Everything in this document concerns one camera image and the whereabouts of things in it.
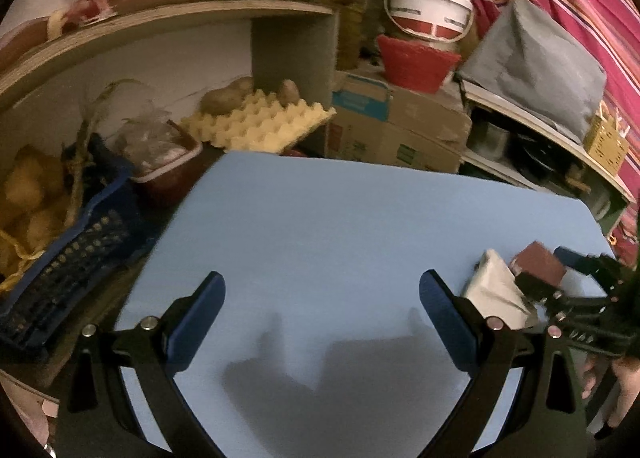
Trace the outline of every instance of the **red basket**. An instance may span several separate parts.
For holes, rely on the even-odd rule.
[[[462,58],[455,52],[444,52],[423,42],[407,42],[384,35],[378,36],[378,47],[386,79],[417,92],[436,93]]]

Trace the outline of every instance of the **gray bag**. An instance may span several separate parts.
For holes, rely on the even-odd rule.
[[[604,69],[551,16],[512,0],[458,71],[582,143],[604,94]]]

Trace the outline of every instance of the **blue crate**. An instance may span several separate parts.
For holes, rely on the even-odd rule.
[[[55,240],[0,304],[0,340],[41,352],[72,308],[110,272],[152,245],[129,177],[133,167],[89,143],[94,165],[84,171],[85,201],[79,220]],[[73,149],[65,155],[70,158]]]

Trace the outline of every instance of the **blue tabletop surface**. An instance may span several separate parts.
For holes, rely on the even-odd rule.
[[[228,458],[415,458],[468,382],[420,305],[420,276],[434,268],[459,294],[484,250],[509,260],[534,240],[609,253],[577,200],[233,152],[178,210],[118,328],[160,315],[217,271],[225,305],[175,380]],[[124,377],[145,435],[166,446],[135,374]],[[512,370],[480,446],[495,439],[517,378]]]

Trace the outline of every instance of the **white wall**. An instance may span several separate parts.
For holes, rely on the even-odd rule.
[[[71,0],[15,0],[0,35],[25,20],[49,15]],[[115,48],[57,74],[8,111],[0,111],[0,177],[15,152],[33,144],[51,155],[73,142],[79,100],[95,98],[109,82],[133,78],[156,90],[155,103],[178,118],[190,114],[212,88],[251,73],[247,20],[160,34]],[[115,118],[102,130],[113,129]]]

